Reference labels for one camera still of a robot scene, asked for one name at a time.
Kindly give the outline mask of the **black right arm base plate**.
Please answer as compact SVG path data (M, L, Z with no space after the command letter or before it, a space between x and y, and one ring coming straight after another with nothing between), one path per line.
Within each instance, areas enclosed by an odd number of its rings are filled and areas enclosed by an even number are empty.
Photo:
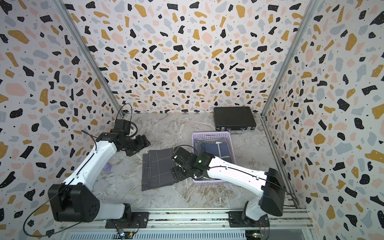
M270 227L270 221L268 215L265 214L261 216L259 220L252 220L246 216L246 207L248 206L249 201L246 201L244 209L242 211L229 211L229 223L231 228L266 228Z

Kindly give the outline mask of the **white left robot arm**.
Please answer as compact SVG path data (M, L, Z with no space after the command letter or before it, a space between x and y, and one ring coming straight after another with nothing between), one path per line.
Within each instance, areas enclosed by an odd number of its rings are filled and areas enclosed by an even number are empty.
M131 133L133 125L127 120L116 120L113 129L94 140L95 146L79 167L63 183L49 188L50 205L57 222L133 221L130 204L102 203L92 193L98 176L115 153L123 151L131 157L150 146L146 136Z

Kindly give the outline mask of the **dark grey lined pillowcase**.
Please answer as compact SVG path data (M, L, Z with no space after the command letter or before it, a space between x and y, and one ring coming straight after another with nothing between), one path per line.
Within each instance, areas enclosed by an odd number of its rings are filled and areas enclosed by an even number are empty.
M143 154L142 184L141 190L147 191L186 180L188 177L182 174L182 168L174 161L174 150L185 154L191 154L182 147L168 148L163 150L150 150Z

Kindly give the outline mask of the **lilac plastic basket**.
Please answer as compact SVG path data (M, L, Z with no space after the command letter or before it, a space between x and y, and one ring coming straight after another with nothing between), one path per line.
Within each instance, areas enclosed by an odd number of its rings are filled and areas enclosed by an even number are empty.
M232 164L237 164L236 163L236 158L234 154L234 149L232 145L232 139L231 139L231 134L229 132L198 132L198 133L193 133L192 139L193 139L193 147L195 147L194 141L197 140L198 138L202 139L219 139L219 138L225 138L227 140L231 157L232 160L229 163ZM224 180L218 180L218 179L202 179L202 180L193 180L195 185L215 185L215 184L224 184L226 181Z

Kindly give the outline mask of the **grey passion pillowcase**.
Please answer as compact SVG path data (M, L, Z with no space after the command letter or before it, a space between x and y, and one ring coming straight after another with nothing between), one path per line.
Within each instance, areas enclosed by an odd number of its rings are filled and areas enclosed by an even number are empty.
M198 138L197 140L194 141L195 147L197 150L202 151L206 148L206 145L211 145L211 144L222 144L222 143L227 143L227 140L225 138L219 138L219 139L202 139Z

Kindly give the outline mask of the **navy blue striped pillowcase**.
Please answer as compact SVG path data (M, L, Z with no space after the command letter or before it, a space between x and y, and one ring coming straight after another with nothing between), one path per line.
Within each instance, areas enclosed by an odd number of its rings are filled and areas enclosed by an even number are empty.
M228 143L226 142L206 142L201 144L201 151L215 155L227 162L232 160Z

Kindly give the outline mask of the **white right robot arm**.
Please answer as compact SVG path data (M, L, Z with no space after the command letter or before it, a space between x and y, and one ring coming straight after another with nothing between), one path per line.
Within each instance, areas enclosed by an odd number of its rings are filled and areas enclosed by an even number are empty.
M177 164L174 175L179 181L208 177L232 183L259 196L245 204L244 215L248 219L258 221L266 214L283 215L287 189L280 173L273 168L267 172L251 170L210 153L202 152L197 156L182 146L173 150L172 160Z

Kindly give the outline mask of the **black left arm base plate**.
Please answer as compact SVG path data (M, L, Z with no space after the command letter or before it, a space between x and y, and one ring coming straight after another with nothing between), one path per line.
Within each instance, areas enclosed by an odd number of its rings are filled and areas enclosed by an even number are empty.
M145 229L149 220L149 212L132 212L128 216L116 220L107 220L106 229Z

